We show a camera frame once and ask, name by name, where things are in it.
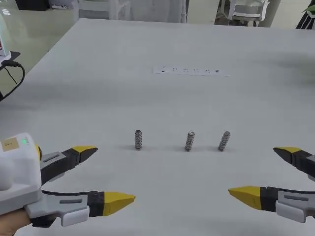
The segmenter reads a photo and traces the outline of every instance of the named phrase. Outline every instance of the white chair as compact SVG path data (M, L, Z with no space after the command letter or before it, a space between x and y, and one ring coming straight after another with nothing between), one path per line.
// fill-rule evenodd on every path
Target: white chair
M74 20L79 18L130 20L130 2L119 0L74 0Z
M254 21L259 23L266 16L269 0L230 0L221 2L221 13L229 20Z

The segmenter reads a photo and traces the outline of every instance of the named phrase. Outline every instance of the coil spring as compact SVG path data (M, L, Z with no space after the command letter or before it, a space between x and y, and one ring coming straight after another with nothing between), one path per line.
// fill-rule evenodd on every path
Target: coil spring
M142 148L142 132L139 129L137 129L134 134L134 142L135 142L134 147L137 150L140 150Z
M187 140L186 140L186 145L185 145L185 150L186 151L190 151L191 150L194 138L195 138L195 133L193 131L190 131L187 134Z
M224 134L222 136L222 139L221 139L221 142L220 142L220 144L218 146L218 150L219 151L224 151L230 136L231 136L230 132L228 132L228 131L224 132Z

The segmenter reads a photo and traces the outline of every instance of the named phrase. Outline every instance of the label sticker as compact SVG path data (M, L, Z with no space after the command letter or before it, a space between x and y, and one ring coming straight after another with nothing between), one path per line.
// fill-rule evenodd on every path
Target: label sticker
M207 68L187 68L181 66L160 66L153 68L154 74L175 75L201 75L201 76L229 76L221 70L210 70Z
M3 151L11 151L19 148L19 143L16 138L6 139L1 141Z

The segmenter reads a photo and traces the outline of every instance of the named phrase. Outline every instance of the hand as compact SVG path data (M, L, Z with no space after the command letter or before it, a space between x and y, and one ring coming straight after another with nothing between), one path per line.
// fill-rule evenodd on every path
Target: hand
M13 236L18 229L30 223L30 218L23 209L0 215L0 236Z

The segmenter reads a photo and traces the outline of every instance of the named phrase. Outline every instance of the white table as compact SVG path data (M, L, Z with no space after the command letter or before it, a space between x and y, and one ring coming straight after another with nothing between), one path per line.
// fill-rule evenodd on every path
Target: white table
M81 19L0 104L1 138L28 131L44 153L96 145L45 189L136 200L110 217L17 235L313 236L312 218L300 224L251 209L228 188L315 188L272 150L315 152L314 41L312 31ZM231 76L152 74L158 65ZM142 151L133 148L136 129ZM232 136L220 153L225 130Z

